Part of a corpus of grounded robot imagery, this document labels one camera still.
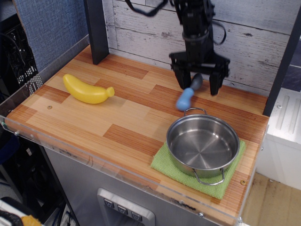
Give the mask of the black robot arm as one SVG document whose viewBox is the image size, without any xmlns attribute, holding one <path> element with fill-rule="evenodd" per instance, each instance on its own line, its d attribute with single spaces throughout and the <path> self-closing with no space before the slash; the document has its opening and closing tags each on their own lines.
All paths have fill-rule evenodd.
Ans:
<svg viewBox="0 0 301 226">
<path fill-rule="evenodd" d="M 214 4 L 209 0 L 175 0 L 174 6 L 183 27 L 185 51 L 171 53 L 171 68 L 182 89 L 190 87 L 191 72 L 209 75 L 210 92 L 218 94 L 223 80 L 229 75 L 230 60 L 214 51 Z"/>
</svg>

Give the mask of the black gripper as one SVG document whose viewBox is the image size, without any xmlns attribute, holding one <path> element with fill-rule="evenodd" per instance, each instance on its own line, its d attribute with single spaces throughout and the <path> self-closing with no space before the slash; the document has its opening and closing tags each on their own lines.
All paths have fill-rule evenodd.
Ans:
<svg viewBox="0 0 301 226">
<path fill-rule="evenodd" d="M 217 95 L 224 78 L 229 75 L 230 60 L 215 53 L 213 34 L 210 32 L 203 35 L 183 33 L 182 37 L 186 50 L 169 55 L 180 88 L 190 87 L 190 72 L 200 72 L 210 74 L 210 93 Z"/>
</svg>

